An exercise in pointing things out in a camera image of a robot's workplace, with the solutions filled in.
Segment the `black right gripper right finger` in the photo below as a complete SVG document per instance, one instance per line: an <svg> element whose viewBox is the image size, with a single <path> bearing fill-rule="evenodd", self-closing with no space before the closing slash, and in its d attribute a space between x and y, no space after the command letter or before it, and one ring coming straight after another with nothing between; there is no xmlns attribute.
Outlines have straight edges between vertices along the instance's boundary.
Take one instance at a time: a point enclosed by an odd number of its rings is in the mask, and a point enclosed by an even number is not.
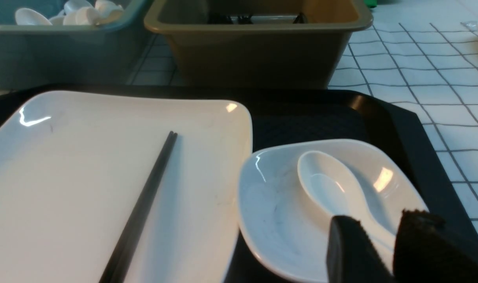
<svg viewBox="0 0 478 283"><path fill-rule="evenodd" d="M478 244L428 211L403 210L393 275L399 283L478 283Z"/></svg>

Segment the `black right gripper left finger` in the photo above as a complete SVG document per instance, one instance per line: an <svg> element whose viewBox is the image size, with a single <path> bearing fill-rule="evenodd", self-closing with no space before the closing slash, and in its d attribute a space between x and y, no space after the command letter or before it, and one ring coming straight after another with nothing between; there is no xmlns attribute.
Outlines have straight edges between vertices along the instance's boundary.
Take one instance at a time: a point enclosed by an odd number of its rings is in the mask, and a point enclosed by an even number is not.
<svg viewBox="0 0 478 283"><path fill-rule="evenodd" d="M330 283L393 283L361 222L345 215L332 217L326 256Z"/></svg>

